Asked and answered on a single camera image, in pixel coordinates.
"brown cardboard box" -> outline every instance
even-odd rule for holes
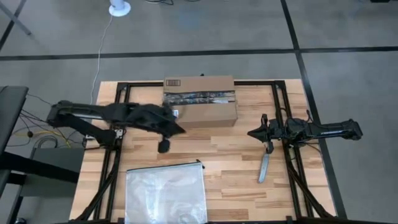
[[[232,76],[166,78],[163,100],[183,128],[229,127],[238,118]]]

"gray floor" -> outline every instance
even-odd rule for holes
[[[1,1],[17,7],[14,0]],[[279,0],[175,0],[174,6],[130,2],[127,17],[113,18],[103,52],[292,47]],[[287,2],[303,48],[398,45],[398,2]],[[110,19],[108,7],[107,0],[28,0],[20,19],[34,35],[28,37],[14,26],[0,56],[95,54]],[[8,22],[0,12],[0,31]],[[394,175],[398,152],[393,142],[398,134],[393,115],[398,109],[398,52],[304,54],[303,58],[321,120],[353,118],[364,133],[358,142],[328,141],[348,217],[398,222]],[[32,94],[51,102],[89,103],[96,66],[96,59],[3,61],[0,85],[26,85]],[[300,78],[294,54],[273,54],[102,59],[98,80],[159,80],[201,73]],[[28,98],[25,109],[44,118],[48,106]],[[22,141],[12,138],[10,144]],[[31,147],[7,150],[26,156]],[[0,223],[15,191],[7,186],[0,200]],[[24,201],[21,216],[30,223],[65,221],[72,197],[30,198]]]

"wooden tabletop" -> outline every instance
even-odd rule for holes
[[[307,102],[301,80],[285,82],[293,116],[307,119]],[[116,86],[117,82],[102,82],[97,104],[113,103]],[[161,104],[162,94],[162,87],[134,87],[130,101]],[[195,162],[196,159],[201,160],[206,167],[209,221],[285,220],[287,215],[294,217],[281,143],[274,141],[275,150],[270,156],[266,181],[258,184],[265,148],[260,141],[246,134],[260,126],[261,114],[268,114],[269,119],[275,118],[271,87],[236,86],[236,98],[238,120],[234,127],[188,129],[186,134],[171,139],[170,151],[165,154],[157,152],[157,134],[128,129],[123,140],[112,221],[124,217],[128,169]],[[108,127],[103,121],[93,123],[101,128]],[[95,145],[96,142],[91,142],[88,147]],[[309,146],[302,147],[301,153],[309,189],[325,209],[334,215],[320,153]],[[104,149],[85,152],[70,218],[79,216],[97,192],[103,157]],[[305,215],[303,196],[300,190],[298,193]],[[105,210],[106,204],[103,203],[100,217],[104,217]]]

